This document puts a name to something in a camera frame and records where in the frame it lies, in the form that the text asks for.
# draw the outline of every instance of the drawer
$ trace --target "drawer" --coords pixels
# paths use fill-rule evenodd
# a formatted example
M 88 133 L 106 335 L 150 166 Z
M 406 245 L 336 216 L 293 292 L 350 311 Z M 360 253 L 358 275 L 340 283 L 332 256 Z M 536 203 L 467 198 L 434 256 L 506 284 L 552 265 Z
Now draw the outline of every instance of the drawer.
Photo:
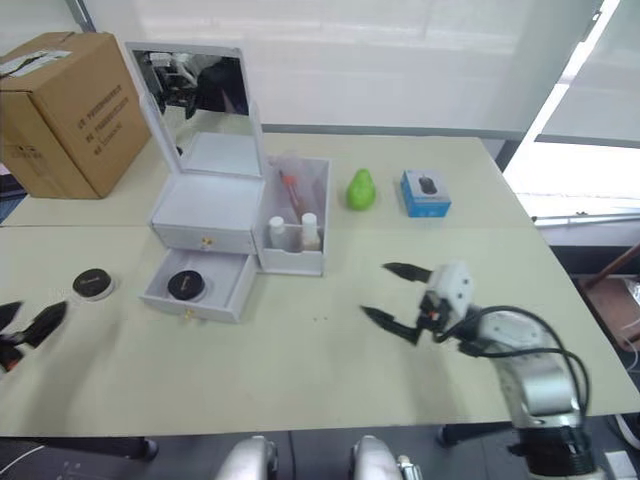
M 169 279 L 182 270 L 195 270 L 204 279 L 204 295 L 197 301 L 178 300 L 167 290 Z M 169 250 L 140 298 L 158 310 L 186 318 L 237 323 L 257 271 L 255 255 Z
M 256 247 L 249 230 L 221 230 L 154 225 L 162 243 L 169 248 L 202 252 L 240 253 L 253 255 Z

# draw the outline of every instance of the white wall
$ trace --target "white wall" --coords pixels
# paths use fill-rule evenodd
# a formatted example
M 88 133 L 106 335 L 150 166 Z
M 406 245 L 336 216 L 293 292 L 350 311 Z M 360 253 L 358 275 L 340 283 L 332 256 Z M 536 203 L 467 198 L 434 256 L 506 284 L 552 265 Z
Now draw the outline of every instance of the white wall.
M 85 0 L 124 41 L 243 48 L 263 123 L 519 137 L 599 0 Z
M 79 31 L 64 0 L 0 2 L 0 55 L 45 32 Z
M 542 135 L 640 143 L 640 2 L 621 0 Z

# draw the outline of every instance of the blue box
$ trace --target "blue box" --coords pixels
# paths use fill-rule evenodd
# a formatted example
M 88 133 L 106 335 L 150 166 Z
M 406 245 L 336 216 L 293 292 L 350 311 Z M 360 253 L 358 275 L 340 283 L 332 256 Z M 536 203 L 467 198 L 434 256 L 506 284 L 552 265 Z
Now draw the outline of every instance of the blue box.
M 451 198 L 438 172 L 405 170 L 400 186 L 410 217 L 444 217 L 447 214 Z

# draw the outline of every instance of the cardboard box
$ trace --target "cardboard box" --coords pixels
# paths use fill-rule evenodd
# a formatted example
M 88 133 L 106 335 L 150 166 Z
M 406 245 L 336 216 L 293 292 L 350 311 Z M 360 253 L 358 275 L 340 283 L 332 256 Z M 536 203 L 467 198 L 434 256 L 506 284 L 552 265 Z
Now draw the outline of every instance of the cardboard box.
M 447 187 L 433 170 L 405 170 L 400 186 L 410 217 L 444 217 L 451 206 Z
M 45 33 L 0 75 L 1 161 L 34 197 L 107 196 L 149 139 L 113 35 Z

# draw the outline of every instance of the white vanity box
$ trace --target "white vanity box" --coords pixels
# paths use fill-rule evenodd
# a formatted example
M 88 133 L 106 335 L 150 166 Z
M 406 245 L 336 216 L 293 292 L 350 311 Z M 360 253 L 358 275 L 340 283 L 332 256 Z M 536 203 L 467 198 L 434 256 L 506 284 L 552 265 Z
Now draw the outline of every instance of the white vanity box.
M 238 322 L 256 273 L 322 275 L 330 162 L 265 156 L 240 50 L 152 43 L 128 43 L 127 48 L 146 87 L 142 111 L 171 169 L 150 218 L 168 251 L 142 300 L 177 315 Z M 227 90 L 223 95 L 201 90 L 208 78 L 224 85 L 237 75 L 244 81 L 244 102 L 242 89 L 232 84 L 228 91 L 235 92 L 235 98 L 229 98 Z M 233 105 L 231 110 L 246 109 L 248 115 L 200 108 L 219 98 L 227 107 Z M 195 110 L 188 120 L 183 103 Z M 283 217 L 292 238 L 298 238 L 302 228 L 283 175 L 295 178 L 305 212 L 316 214 L 321 251 L 271 248 L 271 217 Z M 169 279 L 182 270 L 195 270 L 205 281 L 205 293 L 197 301 L 178 300 L 167 290 Z

